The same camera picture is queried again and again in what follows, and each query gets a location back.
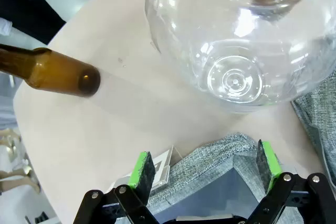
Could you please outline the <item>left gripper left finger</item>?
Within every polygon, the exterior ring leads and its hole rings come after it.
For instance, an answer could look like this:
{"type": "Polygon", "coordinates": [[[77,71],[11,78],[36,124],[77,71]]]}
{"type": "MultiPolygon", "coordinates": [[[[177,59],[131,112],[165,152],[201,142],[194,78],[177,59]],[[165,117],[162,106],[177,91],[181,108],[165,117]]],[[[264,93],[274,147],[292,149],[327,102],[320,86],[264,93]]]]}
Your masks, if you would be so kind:
{"type": "Polygon", "coordinates": [[[89,190],[85,193],[74,223],[116,223],[126,217],[130,223],[158,223],[146,207],[155,177],[150,152],[142,152],[126,184],[108,193],[89,190]]]}

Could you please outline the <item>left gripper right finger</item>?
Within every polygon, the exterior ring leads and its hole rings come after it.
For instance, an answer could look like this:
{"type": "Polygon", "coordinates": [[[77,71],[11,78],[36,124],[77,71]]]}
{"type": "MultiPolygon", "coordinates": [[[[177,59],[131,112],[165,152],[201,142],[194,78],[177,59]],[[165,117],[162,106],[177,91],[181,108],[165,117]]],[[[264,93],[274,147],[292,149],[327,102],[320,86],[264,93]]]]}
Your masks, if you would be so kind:
{"type": "Polygon", "coordinates": [[[335,223],[335,197],[326,176],[284,172],[269,142],[258,141],[256,164],[266,195],[247,223],[277,223],[286,207],[297,208],[304,223],[335,223]]]}

